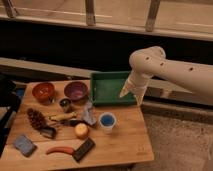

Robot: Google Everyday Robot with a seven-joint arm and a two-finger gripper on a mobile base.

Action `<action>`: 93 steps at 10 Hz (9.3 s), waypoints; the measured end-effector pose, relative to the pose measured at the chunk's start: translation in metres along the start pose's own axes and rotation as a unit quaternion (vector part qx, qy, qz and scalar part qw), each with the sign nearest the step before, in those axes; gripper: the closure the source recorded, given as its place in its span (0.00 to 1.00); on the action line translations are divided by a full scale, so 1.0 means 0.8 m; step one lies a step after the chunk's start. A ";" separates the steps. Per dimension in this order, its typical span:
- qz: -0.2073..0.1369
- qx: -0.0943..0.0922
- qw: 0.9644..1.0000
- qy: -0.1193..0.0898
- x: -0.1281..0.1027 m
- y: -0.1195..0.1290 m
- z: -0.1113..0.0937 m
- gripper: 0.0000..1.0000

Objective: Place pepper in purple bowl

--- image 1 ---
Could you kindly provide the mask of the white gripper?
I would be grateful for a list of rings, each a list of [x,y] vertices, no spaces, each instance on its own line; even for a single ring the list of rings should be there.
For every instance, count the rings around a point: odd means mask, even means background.
[[[135,71],[131,71],[128,82],[126,82],[121,89],[119,97],[126,96],[130,91],[136,95],[137,105],[140,106],[143,102],[145,91],[148,86],[150,76],[147,74],[140,74]]]

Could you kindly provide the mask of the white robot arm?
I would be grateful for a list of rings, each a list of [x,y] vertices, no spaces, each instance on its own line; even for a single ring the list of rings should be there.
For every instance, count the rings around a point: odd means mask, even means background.
[[[142,104],[149,80],[157,76],[183,87],[213,104],[213,66],[168,60],[163,48],[153,46],[134,51],[129,58],[132,68],[119,97],[131,92]]]

